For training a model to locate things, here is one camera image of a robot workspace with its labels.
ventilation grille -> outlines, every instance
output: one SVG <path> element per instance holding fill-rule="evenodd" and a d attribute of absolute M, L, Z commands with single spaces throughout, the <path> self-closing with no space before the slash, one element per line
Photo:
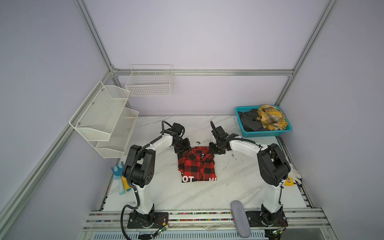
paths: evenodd
<path fill-rule="evenodd" d="M 130 239 L 138 239 L 139 234 L 144 234 L 149 232 L 137 231 L 137 232 L 127 232 L 127 235 Z M 251 236 L 247 239 L 249 240 L 259 240 L 259 239 L 268 239 L 264 237 L 264 230 L 251 230 Z M 125 239 L 121 232 L 96 232 L 93 236 L 94 240 L 104 240 L 104 239 Z M 188 239 L 188 240 L 198 240 L 198 239 L 233 239 L 240 240 L 242 239 L 236 230 L 218 230 L 213 232 L 208 231 L 167 231 L 155 239 Z"/>

teal plastic basket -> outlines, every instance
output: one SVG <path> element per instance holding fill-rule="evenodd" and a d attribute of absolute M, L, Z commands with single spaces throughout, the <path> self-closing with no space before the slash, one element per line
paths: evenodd
<path fill-rule="evenodd" d="M 289 123 L 288 119 L 286 121 L 288 122 L 288 126 L 286 130 L 277 130 L 277 131 L 257 131 L 257 132 L 247 132 L 244 130 L 243 124 L 240 121 L 240 116 L 238 112 L 244 113 L 244 112 L 249 112 L 251 109 L 258 109 L 260 106 L 248 106 L 248 107 L 237 107 L 236 108 L 236 116 L 237 116 L 237 121 L 239 122 L 240 128 L 241 128 L 241 133 L 243 137 L 268 137 L 268 136 L 280 136 L 285 132 L 290 132 L 292 131 L 291 124 Z"/>

folded shirt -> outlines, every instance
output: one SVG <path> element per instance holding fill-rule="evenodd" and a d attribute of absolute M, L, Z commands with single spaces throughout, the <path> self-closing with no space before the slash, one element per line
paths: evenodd
<path fill-rule="evenodd" d="M 182 182 L 216 181 L 214 155 L 209 147 L 193 147 L 177 154 Z"/>

white wire basket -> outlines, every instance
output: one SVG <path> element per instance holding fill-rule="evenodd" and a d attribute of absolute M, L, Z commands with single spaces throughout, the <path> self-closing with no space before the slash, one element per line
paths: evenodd
<path fill-rule="evenodd" d="M 100 141 L 95 147 L 103 158 L 121 158 L 123 156 L 138 115 L 138 111 L 123 108 L 109 141 Z"/>
<path fill-rule="evenodd" d="M 103 158 L 120 158 L 127 148 L 139 112 L 126 108 L 129 91 L 117 86 L 105 86 L 100 90 L 80 116 L 79 110 L 70 125 Z"/>
<path fill-rule="evenodd" d="M 130 96 L 170 96 L 174 80 L 172 65 L 131 65 L 125 85 Z"/>

yellow object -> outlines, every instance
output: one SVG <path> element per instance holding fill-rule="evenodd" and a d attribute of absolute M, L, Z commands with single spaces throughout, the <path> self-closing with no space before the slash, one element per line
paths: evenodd
<path fill-rule="evenodd" d="M 128 189 L 130 189 L 131 187 L 128 186 L 127 179 L 125 177 L 121 176 L 121 180 L 122 180 L 122 183 L 123 183 L 123 185 L 125 187 L 125 191 L 128 191 Z"/>
<path fill-rule="evenodd" d="M 292 180 L 291 177 L 288 177 L 286 180 L 285 180 L 285 185 L 286 186 L 293 186 L 294 185 L 294 182 Z"/>
<path fill-rule="evenodd" d="M 257 117 L 261 121 L 264 128 L 268 128 L 271 131 L 286 130 L 288 122 L 285 120 L 284 113 L 272 105 L 261 105 L 257 109 L 257 113 L 260 115 Z"/>

